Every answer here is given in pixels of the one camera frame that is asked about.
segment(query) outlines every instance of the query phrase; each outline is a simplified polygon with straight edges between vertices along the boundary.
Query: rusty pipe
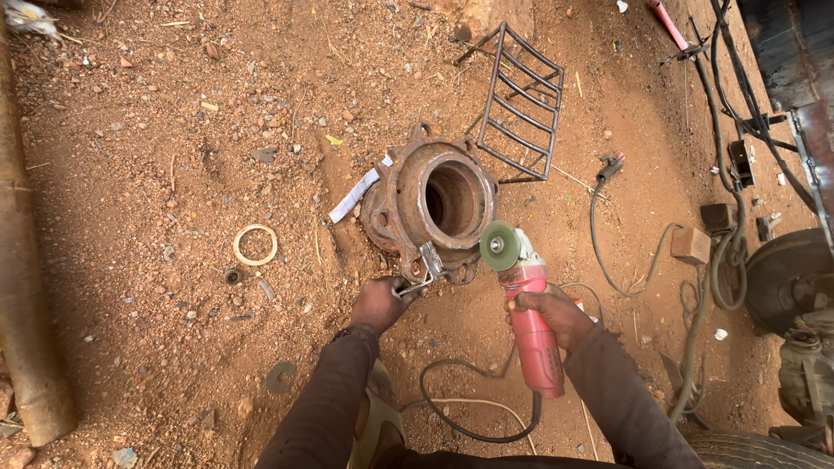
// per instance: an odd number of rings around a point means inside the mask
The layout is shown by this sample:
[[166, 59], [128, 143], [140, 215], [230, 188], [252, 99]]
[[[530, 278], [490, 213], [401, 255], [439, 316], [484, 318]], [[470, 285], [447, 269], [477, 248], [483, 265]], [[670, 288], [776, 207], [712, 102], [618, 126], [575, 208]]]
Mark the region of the rusty pipe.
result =
[[0, 33], [0, 347], [32, 446], [78, 426], [49, 327], [6, 28]]

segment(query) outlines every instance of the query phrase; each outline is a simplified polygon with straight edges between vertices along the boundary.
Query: red angle grinder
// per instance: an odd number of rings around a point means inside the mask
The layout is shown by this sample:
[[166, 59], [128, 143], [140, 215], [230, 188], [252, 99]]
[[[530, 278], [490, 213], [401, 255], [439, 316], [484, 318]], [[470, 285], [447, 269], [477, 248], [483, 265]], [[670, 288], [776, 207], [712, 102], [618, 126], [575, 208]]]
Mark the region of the red angle grinder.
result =
[[[533, 251], [526, 234], [504, 220], [487, 225], [480, 238], [480, 255], [498, 273], [507, 300], [522, 291], [541, 292], [547, 283], [545, 261]], [[565, 394], [565, 375], [556, 334], [539, 311], [510, 312], [521, 372], [530, 389], [546, 399]]]

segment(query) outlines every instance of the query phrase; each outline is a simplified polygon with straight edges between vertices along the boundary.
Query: grinding disc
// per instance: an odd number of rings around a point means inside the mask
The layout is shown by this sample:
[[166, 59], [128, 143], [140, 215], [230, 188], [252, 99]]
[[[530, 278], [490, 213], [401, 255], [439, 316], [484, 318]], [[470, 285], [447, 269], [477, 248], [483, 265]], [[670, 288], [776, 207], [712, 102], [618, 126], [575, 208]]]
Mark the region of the grinding disc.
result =
[[292, 376], [295, 373], [295, 365], [288, 361], [279, 361], [272, 365], [272, 369], [266, 374], [266, 390], [272, 394], [284, 394], [289, 391], [289, 383], [282, 382], [281, 375]]
[[[500, 239], [498, 252], [490, 247], [493, 240]], [[502, 271], [512, 267], [519, 259], [521, 243], [515, 236], [515, 229], [504, 220], [496, 221], [486, 225], [480, 236], [480, 256], [484, 258], [486, 265], [492, 270]]]

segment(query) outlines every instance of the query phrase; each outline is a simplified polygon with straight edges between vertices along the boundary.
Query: white paper strip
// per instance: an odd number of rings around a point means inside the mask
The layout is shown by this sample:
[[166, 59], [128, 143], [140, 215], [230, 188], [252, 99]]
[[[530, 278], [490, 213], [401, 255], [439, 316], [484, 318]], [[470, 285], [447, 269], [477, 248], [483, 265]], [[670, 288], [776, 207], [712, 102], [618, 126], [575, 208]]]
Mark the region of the white paper strip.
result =
[[[391, 157], [388, 154], [385, 154], [385, 158], [382, 159], [382, 164], [385, 166], [390, 166], [393, 164], [394, 161], [391, 160]], [[359, 198], [362, 197], [362, 194], [368, 190], [371, 184], [375, 183], [379, 180], [379, 174], [376, 174], [376, 169], [371, 168], [370, 171], [365, 173], [365, 176], [362, 176], [362, 179], [359, 180], [358, 183], [345, 195], [344, 199], [336, 205], [336, 208], [330, 212], [330, 219], [333, 223], [338, 223], [339, 220], [344, 218], [345, 215], [353, 209], [354, 205], [359, 202]]]

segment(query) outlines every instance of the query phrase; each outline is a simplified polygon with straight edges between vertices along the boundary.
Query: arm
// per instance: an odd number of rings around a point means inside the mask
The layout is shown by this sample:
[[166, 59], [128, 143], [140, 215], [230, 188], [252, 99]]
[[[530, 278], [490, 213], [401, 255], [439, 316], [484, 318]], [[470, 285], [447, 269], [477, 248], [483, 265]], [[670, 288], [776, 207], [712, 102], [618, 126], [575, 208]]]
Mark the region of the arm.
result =
[[568, 350], [565, 371], [620, 464], [638, 468], [703, 468], [637, 375], [634, 360], [602, 324], [594, 325], [558, 286], [520, 293], [505, 306], [537, 310]]
[[321, 350], [307, 386], [258, 459], [256, 469], [344, 469], [350, 459], [359, 403], [379, 356], [379, 337], [422, 291], [402, 298], [403, 277], [369, 280], [350, 312], [347, 329]]
[[634, 360], [602, 325], [577, 345], [565, 371], [619, 463], [704, 467], [637, 375]]
[[351, 326], [321, 350], [307, 386], [281, 421], [256, 469], [345, 467], [359, 402], [379, 355], [376, 335]]

